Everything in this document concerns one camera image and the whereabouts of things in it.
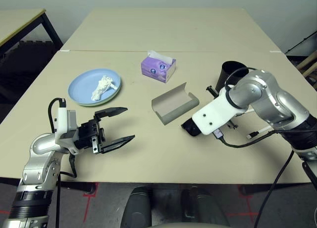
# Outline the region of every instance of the white wall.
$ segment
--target white wall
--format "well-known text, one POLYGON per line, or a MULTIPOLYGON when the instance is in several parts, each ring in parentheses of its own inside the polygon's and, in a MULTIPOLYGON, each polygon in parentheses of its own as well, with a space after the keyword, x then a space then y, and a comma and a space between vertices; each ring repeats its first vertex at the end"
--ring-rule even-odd
MULTIPOLYGON (((92 8, 103 6, 243 7, 283 52, 317 30, 317 0, 0 0, 0 9, 46 8, 64 42, 92 8)), ((47 36, 37 29, 28 38, 47 36)), ((315 35, 290 55, 308 55, 316 48, 315 35)))

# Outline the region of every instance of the table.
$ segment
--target table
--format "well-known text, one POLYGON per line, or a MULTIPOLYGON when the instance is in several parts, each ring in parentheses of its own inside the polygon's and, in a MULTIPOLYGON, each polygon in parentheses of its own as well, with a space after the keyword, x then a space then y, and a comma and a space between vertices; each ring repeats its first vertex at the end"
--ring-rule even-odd
POLYGON ((59 50, 63 43, 45 12, 43 8, 0 10, 0 56, 40 24, 59 50))
POLYGON ((100 8, 62 47, 81 51, 279 52, 241 8, 100 8))
MULTIPOLYGON (((280 135, 248 148, 233 149, 225 147, 212 135, 191 137, 180 124, 212 99, 205 88, 215 85, 221 65, 227 60, 271 71, 280 86, 316 116, 314 89, 284 54, 172 52, 168 55, 177 59, 177 69, 165 84, 141 74, 140 62, 145 52, 58 52, 0 125, 0 176, 21 177, 32 140, 50 131, 49 102, 55 97, 64 97, 67 108, 76 110, 78 124, 91 119, 94 111, 127 107, 127 112, 104 118, 101 126, 108 140, 136 135, 131 142, 111 153, 93 155, 91 150, 86 150, 77 156, 77 181, 272 183, 291 151, 280 135), (67 87, 77 75, 93 68, 118 72, 122 88, 105 105, 82 107, 70 100, 67 87), (152 110, 151 100, 184 82, 187 82, 186 91, 198 97, 200 104, 164 126, 152 110)), ((226 140, 233 144, 246 142, 247 133, 266 125, 255 114, 235 118, 234 122, 239 125, 237 130, 223 128, 226 140)), ((67 156, 62 160, 62 170, 70 171, 67 156)), ((309 182, 297 156, 280 182, 309 182)))

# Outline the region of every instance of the light blue plate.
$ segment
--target light blue plate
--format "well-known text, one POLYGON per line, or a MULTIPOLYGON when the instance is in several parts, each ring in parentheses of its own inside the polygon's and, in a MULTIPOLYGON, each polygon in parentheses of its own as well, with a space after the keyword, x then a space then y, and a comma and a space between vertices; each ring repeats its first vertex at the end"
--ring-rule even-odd
POLYGON ((121 79, 116 72, 110 69, 97 68, 82 73, 75 78, 68 87, 68 94, 74 102, 91 107, 111 100, 120 90, 120 86, 121 79), (99 101, 93 101, 91 100, 92 93, 97 88, 99 80, 101 80, 104 75, 111 77, 113 79, 112 83, 117 86, 118 89, 114 90, 113 88, 109 88, 101 95, 99 101))

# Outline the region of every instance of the purple tissue box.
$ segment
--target purple tissue box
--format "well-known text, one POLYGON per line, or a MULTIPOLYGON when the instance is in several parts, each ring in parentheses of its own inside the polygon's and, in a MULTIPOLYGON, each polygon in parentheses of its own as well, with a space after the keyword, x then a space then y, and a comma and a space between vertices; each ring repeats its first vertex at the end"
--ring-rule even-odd
POLYGON ((161 82, 166 83, 176 68, 176 59, 172 65, 162 62, 159 59, 146 57, 141 63, 142 74, 161 82))

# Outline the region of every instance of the folded cardboard piece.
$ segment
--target folded cardboard piece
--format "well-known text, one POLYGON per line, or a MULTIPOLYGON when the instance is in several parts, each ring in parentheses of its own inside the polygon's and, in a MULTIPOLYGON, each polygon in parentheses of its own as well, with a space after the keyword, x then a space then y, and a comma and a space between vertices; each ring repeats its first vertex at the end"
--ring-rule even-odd
POLYGON ((152 100, 152 109, 164 125, 199 105, 198 98, 185 92, 185 86, 183 83, 152 100))

